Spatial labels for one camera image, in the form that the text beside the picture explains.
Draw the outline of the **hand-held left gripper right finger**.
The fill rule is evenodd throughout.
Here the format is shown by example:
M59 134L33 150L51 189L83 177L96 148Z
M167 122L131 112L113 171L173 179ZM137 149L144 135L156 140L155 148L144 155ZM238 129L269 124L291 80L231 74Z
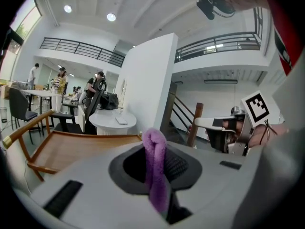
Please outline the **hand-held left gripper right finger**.
M167 149L164 158L164 174L169 182L182 176L189 165L185 159Z

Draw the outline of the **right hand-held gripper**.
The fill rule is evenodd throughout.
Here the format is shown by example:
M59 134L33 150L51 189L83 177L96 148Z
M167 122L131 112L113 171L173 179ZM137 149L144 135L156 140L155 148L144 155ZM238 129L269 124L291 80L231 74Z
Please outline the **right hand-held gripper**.
M245 156L256 127L265 125L269 115L270 110L261 91L256 91L243 98L240 107L231 116L199 117L194 124L206 129L211 147L215 150Z

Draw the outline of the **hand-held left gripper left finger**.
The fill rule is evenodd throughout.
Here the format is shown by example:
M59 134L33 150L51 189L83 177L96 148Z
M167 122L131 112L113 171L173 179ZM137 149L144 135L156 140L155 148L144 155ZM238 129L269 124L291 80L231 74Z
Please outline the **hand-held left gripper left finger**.
M145 183L146 179L146 155L144 148L132 148L127 152L123 161L123 169L126 174L135 180Z

